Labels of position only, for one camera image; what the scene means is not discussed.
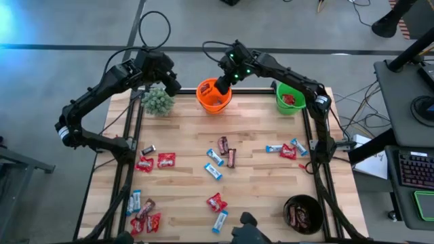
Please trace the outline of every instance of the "desk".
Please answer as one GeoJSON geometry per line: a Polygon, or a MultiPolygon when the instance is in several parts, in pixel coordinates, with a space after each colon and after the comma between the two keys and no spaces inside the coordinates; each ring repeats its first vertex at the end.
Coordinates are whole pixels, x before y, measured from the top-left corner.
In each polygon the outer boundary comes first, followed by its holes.
{"type": "MultiPolygon", "coordinates": [[[[112,97],[106,124],[111,123],[127,106],[128,98],[128,94],[112,97]]],[[[157,205],[151,213],[161,212],[162,215],[158,233],[143,232],[135,236],[136,240],[230,241],[232,227],[241,226],[239,217],[243,211],[249,211],[256,217],[258,228],[272,241],[323,240],[322,231],[301,235],[286,225],[282,218],[283,204],[291,196],[306,194],[317,198],[313,177],[298,167],[299,163],[306,164],[309,157],[291,161],[265,152],[267,144],[288,143],[292,138],[298,138],[307,147],[302,113],[280,115],[274,95],[235,94],[224,112],[214,116],[203,110],[195,95],[177,95],[175,99],[169,117],[143,115],[138,148],[154,144],[157,152],[149,155],[154,160],[157,160],[158,153],[175,152],[176,166],[172,169],[154,167],[150,174],[134,172],[132,189],[142,191],[142,203],[152,198],[157,205]],[[217,182],[203,166],[211,162],[205,153],[209,148],[217,150],[220,136],[226,136],[229,147],[237,149],[237,160],[235,169],[218,168],[223,177],[217,182]],[[211,212],[205,203],[217,192],[229,204],[229,216],[219,235],[211,231],[217,214],[211,212]]],[[[124,119],[118,120],[104,135],[121,135],[123,123],[124,119]]],[[[331,113],[330,129],[332,136],[341,139],[342,132],[331,113]]],[[[343,153],[336,156],[345,157],[343,153]]],[[[96,159],[96,165],[110,158],[109,153],[103,153],[96,159]]],[[[339,206],[356,229],[367,236],[351,166],[333,160],[330,167],[339,206]]],[[[115,163],[108,164],[93,173],[79,224],[79,237],[84,237],[93,229],[109,206],[115,168],[115,163]]],[[[120,214],[124,213],[118,212],[115,216],[114,233],[117,232],[120,214]]],[[[328,215],[330,228],[333,228],[330,209],[328,215]]],[[[126,230],[132,229],[130,220],[127,219],[126,230]]]]}
{"type": "Polygon", "coordinates": [[[352,150],[349,153],[350,161],[363,161],[384,150],[386,145],[433,147],[434,127],[420,124],[410,112],[413,99],[419,96],[434,96],[434,91],[417,73],[420,65],[406,64],[399,73],[390,71],[386,62],[376,62],[374,68],[392,129],[352,150]]]}
{"type": "MultiPolygon", "coordinates": [[[[397,209],[395,208],[395,212],[404,219],[408,228],[414,230],[434,230],[434,222],[421,220],[417,211],[413,193],[421,189],[401,186],[399,184],[399,149],[400,147],[397,146],[386,147],[387,163],[389,166],[388,171],[392,182],[393,192],[397,199],[397,209]]],[[[427,152],[427,150],[423,148],[406,148],[406,150],[415,152],[422,150],[423,152],[427,152]]]]}
{"type": "MultiPolygon", "coordinates": [[[[379,153],[386,146],[432,148],[434,145],[432,140],[434,128],[420,124],[410,112],[413,99],[418,96],[434,96],[434,91],[417,72],[420,65],[406,64],[399,73],[390,71],[386,62],[376,62],[374,68],[392,129],[352,150],[349,153],[351,163],[360,162],[379,153]]],[[[412,207],[412,204],[414,205],[413,196],[409,192],[414,192],[415,188],[399,185],[398,175],[393,164],[395,157],[391,152],[387,155],[387,159],[390,167],[389,175],[396,196],[392,197],[392,201],[397,201],[398,207],[401,208],[395,211],[399,210],[401,212],[402,219],[408,228],[434,230],[434,225],[427,224],[427,222],[418,218],[416,209],[412,207]]]]}

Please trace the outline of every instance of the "black bowl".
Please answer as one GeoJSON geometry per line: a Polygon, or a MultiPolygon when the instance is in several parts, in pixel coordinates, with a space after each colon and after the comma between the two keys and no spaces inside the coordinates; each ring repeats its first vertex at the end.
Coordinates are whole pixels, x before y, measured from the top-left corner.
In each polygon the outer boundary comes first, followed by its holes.
{"type": "Polygon", "coordinates": [[[285,223],[291,226],[296,232],[304,235],[311,235],[321,230],[324,222],[324,215],[321,206],[316,199],[308,195],[296,195],[286,201],[283,206],[283,219],[285,220],[285,223]],[[296,228],[291,226],[290,206],[293,204],[306,209],[309,215],[309,220],[311,221],[311,225],[308,228],[296,228]]]}

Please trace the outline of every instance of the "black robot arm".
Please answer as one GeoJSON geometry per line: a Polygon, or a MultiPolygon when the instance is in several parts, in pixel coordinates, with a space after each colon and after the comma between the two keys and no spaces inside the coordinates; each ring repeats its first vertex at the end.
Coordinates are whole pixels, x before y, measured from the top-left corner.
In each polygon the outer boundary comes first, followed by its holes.
{"type": "Polygon", "coordinates": [[[215,87],[222,94],[227,93],[231,85],[235,85],[238,81],[243,81],[246,77],[253,74],[258,77],[274,78],[303,93],[307,110],[315,121],[317,129],[318,143],[311,155],[311,160],[315,162],[312,166],[315,181],[318,182],[318,192],[327,201],[327,204],[341,221],[342,226],[350,237],[352,239],[365,239],[363,235],[357,232],[332,200],[319,175],[319,166],[322,163],[329,163],[336,150],[336,143],[330,136],[328,121],[328,113],[332,100],[327,95],[324,85],[295,73],[290,68],[283,67],[269,54],[255,50],[249,51],[238,40],[228,47],[218,65],[224,71],[224,76],[218,78],[215,87]]]}
{"type": "Polygon", "coordinates": [[[63,143],[74,148],[89,146],[93,150],[124,147],[125,144],[117,143],[116,139],[85,131],[81,126],[82,118],[113,94],[122,93],[130,88],[137,90],[142,85],[163,82],[167,94],[175,96],[181,86],[172,71],[173,66],[173,61],[163,52],[146,49],[140,49],[136,59],[114,65],[104,74],[99,84],[89,87],[84,95],[77,100],[71,100],[71,103],[62,109],[56,131],[63,143]]]}
{"type": "MultiPolygon", "coordinates": [[[[123,203],[122,211],[125,211],[127,207],[132,185],[134,159],[136,157],[135,152],[124,138],[107,138],[86,131],[81,126],[82,118],[113,94],[119,94],[130,88],[137,90],[142,85],[163,82],[166,86],[166,93],[169,96],[175,96],[181,86],[176,81],[176,74],[172,71],[173,67],[173,61],[163,52],[149,51],[143,47],[139,49],[136,59],[114,65],[104,74],[99,84],[93,88],[89,87],[84,95],[77,100],[71,100],[71,103],[62,109],[62,114],[55,128],[65,146],[73,148],[89,146],[92,150],[97,148],[109,150],[116,159],[118,166],[128,165],[125,183],[119,192],[119,185],[115,182],[115,185],[117,185],[116,190],[113,190],[111,204],[107,212],[93,231],[84,239],[78,240],[78,243],[87,243],[87,241],[92,243],[92,241],[98,239],[104,229],[106,229],[104,237],[107,243],[111,242],[111,239],[108,238],[111,234],[113,215],[121,202],[123,203]]],[[[122,226],[123,224],[119,224],[119,234],[123,231],[122,226]]]]}

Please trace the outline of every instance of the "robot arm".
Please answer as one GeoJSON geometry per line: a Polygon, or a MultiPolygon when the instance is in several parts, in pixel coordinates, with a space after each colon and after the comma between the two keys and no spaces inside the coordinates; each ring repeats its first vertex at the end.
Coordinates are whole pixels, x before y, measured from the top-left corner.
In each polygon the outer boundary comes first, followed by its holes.
{"type": "Polygon", "coordinates": [[[85,131],[81,127],[81,119],[90,111],[103,103],[113,94],[122,93],[129,88],[137,90],[142,85],[151,85],[160,81],[166,86],[169,96],[175,96],[181,86],[173,73],[173,61],[163,52],[141,49],[136,59],[129,59],[114,65],[107,71],[101,82],[95,87],[89,87],[87,92],[77,100],[62,109],[56,131],[66,146],[89,146],[92,149],[103,148],[112,150],[116,146],[125,146],[116,139],[85,131]]]}
{"type": "MultiPolygon", "coordinates": [[[[336,150],[336,143],[330,136],[328,121],[332,100],[327,95],[324,85],[295,73],[290,68],[283,67],[269,54],[255,50],[250,52],[238,40],[228,47],[218,65],[224,71],[224,76],[218,78],[215,87],[222,94],[226,94],[231,85],[235,85],[238,81],[243,81],[253,74],[258,77],[274,78],[302,92],[306,100],[307,110],[315,121],[318,135],[318,143],[311,155],[311,160],[316,162],[317,165],[331,161],[336,150]]],[[[365,239],[347,220],[337,204],[333,202],[321,181],[319,169],[314,168],[313,173],[315,181],[318,183],[317,190],[319,194],[323,196],[350,237],[352,239],[365,239]]]]}

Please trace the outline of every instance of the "green succulent plant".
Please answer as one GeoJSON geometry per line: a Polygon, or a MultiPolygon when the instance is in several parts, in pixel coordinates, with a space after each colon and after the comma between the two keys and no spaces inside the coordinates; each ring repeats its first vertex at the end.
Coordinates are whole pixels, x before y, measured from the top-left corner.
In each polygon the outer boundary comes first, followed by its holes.
{"type": "Polygon", "coordinates": [[[174,99],[164,91],[163,88],[151,88],[144,94],[142,106],[144,111],[159,117],[168,116],[174,106],[174,99]]]}

